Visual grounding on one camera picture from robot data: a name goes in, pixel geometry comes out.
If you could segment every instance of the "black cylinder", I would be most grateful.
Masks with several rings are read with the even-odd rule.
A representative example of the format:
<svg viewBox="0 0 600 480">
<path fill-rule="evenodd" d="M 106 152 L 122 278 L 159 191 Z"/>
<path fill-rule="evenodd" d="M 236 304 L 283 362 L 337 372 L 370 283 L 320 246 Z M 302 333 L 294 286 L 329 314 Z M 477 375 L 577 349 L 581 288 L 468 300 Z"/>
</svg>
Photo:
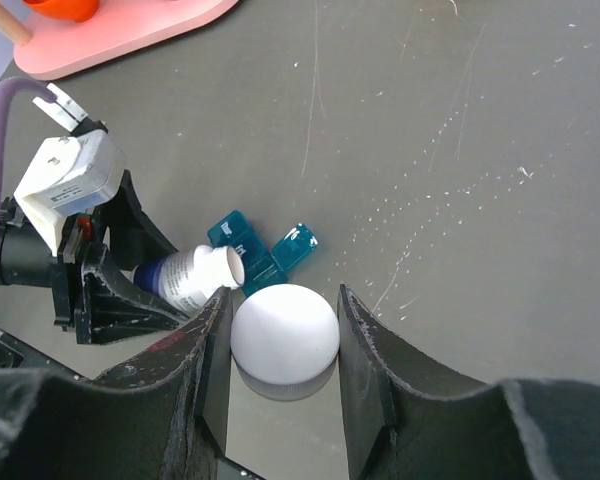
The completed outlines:
<svg viewBox="0 0 600 480">
<path fill-rule="evenodd" d="M 0 242 L 0 284 L 51 287 L 51 251 L 33 225 L 7 224 Z"/>
</svg>

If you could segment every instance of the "table surface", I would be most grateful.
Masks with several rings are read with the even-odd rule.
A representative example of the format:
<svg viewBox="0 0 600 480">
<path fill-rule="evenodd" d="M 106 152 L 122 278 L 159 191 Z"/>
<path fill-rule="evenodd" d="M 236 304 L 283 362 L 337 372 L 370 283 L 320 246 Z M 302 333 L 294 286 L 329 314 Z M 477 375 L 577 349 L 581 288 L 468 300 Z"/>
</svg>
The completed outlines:
<svg viewBox="0 0 600 480">
<path fill-rule="evenodd" d="M 209 28 L 58 82 L 107 121 L 181 249 L 240 209 L 293 275 L 484 381 L 600 381 L 600 0 L 244 0 Z M 12 68 L 8 73 L 15 73 Z M 20 98 L 5 194 L 57 128 Z M 155 339 L 75 346 L 48 292 L 0 326 L 95 375 Z M 276 404 L 234 375 L 229 454 L 272 479 L 345 478 L 337 378 Z"/>
</svg>

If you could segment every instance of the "pink board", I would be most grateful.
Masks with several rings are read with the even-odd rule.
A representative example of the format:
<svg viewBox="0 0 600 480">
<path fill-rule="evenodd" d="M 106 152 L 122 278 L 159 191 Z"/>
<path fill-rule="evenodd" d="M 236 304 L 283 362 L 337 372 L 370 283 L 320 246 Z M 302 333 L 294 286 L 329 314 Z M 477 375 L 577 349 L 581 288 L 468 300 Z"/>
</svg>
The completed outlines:
<svg viewBox="0 0 600 480">
<path fill-rule="evenodd" d="M 93 18 L 63 22 L 32 14 L 33 39 L 14 49 L 33 78 L 53 80 L 199 28 L 239 0 L 101 0 Z"/>
</svg>

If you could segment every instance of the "orange cup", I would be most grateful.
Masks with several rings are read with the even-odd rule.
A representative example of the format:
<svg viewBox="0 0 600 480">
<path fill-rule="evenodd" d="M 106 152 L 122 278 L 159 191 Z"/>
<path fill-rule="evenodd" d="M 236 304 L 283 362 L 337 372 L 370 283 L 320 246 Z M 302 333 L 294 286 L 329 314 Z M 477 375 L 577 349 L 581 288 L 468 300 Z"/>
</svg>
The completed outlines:
<svg viewBox="0 0 600 480">
<path fill-rule="evenodd" d="M 24 4 L 45 17 L 80 23 L 95 15 L 100 0 L 24 0 Z"/>
</svg>

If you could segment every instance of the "white bottle cap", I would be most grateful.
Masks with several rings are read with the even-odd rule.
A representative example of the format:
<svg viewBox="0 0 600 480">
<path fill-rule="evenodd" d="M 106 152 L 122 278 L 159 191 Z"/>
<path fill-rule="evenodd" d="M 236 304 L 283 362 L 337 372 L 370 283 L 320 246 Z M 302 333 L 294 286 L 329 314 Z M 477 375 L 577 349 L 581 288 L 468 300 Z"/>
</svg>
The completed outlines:
<svg viewBox="0 0 600 480">
<path fill-rule="evenodd" d="M 318 293 L 274 285 L 238 309 L 231 350 L 244 382 L 272 400 L 299 400 L 329 380 L 340 346 L 338 319 Z"/>
</svg>

